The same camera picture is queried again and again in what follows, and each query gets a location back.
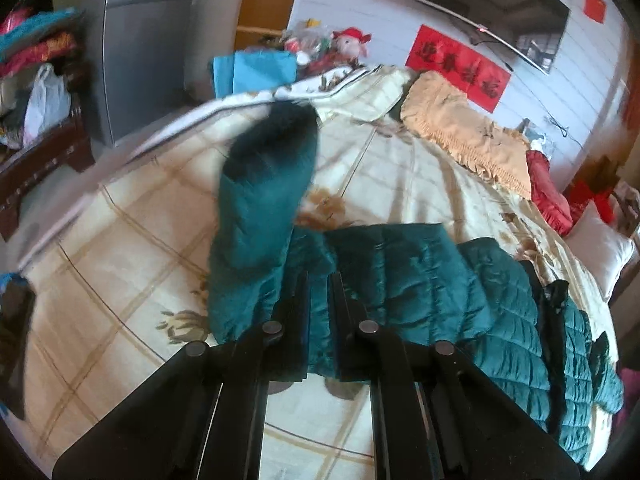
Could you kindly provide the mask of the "green quilted puffer jacket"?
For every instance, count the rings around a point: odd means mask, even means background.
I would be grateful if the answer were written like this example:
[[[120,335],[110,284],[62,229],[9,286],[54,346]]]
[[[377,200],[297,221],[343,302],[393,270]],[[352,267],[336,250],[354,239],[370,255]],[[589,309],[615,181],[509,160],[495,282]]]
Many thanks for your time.
[[[593,275],[528,200],[474,176],[389,117],[317,110],[264,140],[271,106],[224,113],[208,322],[218,342],[270,317],[307,273],[309,368],[333,372],[326,280],[418,344],[462,344],[533,417],[550,411],[535,284],[567,282],[560,442],[592,466],[623,403],[613,322]]]

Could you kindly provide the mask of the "floral cream bed quilt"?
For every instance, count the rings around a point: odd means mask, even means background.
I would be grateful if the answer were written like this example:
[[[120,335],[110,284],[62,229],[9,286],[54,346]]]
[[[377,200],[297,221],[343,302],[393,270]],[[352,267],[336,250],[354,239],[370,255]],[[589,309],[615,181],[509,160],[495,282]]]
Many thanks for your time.
[[[477,177],[390,117],[408,70],[357,70],[310,99],[320,150],[303,211],[325,228],[438,223],[458,243],[491,237],[560,278],[593,335],[613,320],[594,277],[535,205]],[[178,139],[75,206],[22,264],[37,299],[26,350],[25,415],[4,421],[45,474],[83,434],[189,341],[206,338],[207,257],[231,140],[265,116],[271,92],[208,102],[175,122]]]

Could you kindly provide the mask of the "white square pillow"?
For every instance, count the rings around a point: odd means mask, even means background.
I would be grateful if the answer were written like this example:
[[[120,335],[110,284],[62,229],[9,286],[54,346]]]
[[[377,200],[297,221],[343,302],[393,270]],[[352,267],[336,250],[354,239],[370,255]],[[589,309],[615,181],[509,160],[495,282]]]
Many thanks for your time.
[[[634,241],[606,224],[590,200],[565,243],[592,274],[603,299],[610,300],[623,268],[634,254]]]

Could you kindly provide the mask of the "red heart cushion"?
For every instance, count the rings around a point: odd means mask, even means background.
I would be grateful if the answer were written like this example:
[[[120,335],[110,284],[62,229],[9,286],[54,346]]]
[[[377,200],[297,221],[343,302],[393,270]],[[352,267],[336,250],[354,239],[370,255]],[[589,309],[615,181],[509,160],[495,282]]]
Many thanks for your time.
[[[526,162],[533,203],[559,236],[567,235],[574,221],[567,199],[551,180],[549,159],[540,151],[530,150],[526,153]]]

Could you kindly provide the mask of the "framed photo on headboard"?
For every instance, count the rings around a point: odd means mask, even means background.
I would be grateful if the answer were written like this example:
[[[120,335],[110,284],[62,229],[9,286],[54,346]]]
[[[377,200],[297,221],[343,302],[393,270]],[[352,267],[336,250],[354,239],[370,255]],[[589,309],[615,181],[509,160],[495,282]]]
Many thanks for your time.
[[[541,152],[548,160],[552,159],[555,152],[555,143],[544,130],[536,126],[528,118],[523,119],[516,130],[526,137],[529,148],[532,151]]]

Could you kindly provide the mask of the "orange ruffled pillow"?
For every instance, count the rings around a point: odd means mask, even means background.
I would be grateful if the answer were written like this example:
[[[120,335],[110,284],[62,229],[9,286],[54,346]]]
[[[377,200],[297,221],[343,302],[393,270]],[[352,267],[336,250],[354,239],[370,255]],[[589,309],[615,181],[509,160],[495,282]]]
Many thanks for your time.
[[[421,74],[402,102],[400,119],[458,164],[530,200],[529,142],[470,107],[466,94],[437,72]]]

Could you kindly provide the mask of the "red Chinese couplet banner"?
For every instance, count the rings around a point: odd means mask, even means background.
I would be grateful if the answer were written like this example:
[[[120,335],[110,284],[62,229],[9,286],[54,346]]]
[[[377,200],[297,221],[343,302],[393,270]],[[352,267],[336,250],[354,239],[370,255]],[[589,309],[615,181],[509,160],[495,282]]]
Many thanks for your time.
[[[511,78],[489,58],[425,25],[416,34],[406,65],[418,72],[441,74],[489,113],[497,107]]]

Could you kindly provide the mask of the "blue bag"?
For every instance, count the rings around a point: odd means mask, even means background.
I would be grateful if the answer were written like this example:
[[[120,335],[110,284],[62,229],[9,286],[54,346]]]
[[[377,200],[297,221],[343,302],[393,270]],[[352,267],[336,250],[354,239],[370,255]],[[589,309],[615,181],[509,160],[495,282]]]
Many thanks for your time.
[[[297,75],[295,55],[281,50],[244,50],[215,56],[210,69],[217,99],[292,84]]]

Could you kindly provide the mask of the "white plastic bag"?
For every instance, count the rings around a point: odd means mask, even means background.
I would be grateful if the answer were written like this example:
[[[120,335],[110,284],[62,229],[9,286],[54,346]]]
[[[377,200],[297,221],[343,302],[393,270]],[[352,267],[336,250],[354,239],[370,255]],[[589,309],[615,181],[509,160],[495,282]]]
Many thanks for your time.
[[[32,92],[27,102],[23,146],[34,144],[40,136],[58,125],[70,114],[72,98],[66,89],[65,79],[54,72],[51,64],[39,67]]]

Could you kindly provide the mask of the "pig plush toy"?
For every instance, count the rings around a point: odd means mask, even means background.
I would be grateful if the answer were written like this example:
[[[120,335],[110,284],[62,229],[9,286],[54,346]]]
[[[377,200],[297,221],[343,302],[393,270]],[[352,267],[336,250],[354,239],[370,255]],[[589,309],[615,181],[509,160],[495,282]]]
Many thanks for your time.
[[[370,34],[365,34],[356,27],[349,27],[332,34],[335,50],[346,60],[355,61],[368,56]]]

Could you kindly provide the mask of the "grey refrigerator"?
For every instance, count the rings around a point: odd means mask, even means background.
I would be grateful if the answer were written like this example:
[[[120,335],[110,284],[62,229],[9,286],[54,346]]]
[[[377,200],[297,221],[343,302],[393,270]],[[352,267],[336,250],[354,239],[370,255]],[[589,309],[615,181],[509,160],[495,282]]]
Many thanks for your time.
[[[240,0],[80,0],[93,69],[84,110],[107,146],[190,100],[196,32],[228,23]]]

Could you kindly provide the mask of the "wall mounted television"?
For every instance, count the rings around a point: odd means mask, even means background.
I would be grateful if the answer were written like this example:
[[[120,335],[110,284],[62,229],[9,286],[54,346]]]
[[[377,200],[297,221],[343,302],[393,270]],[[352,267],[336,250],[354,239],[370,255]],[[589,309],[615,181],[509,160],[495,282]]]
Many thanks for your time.
[[[416,0],[503,44],[541,73],[552,69],[570,9],[561,0]]]

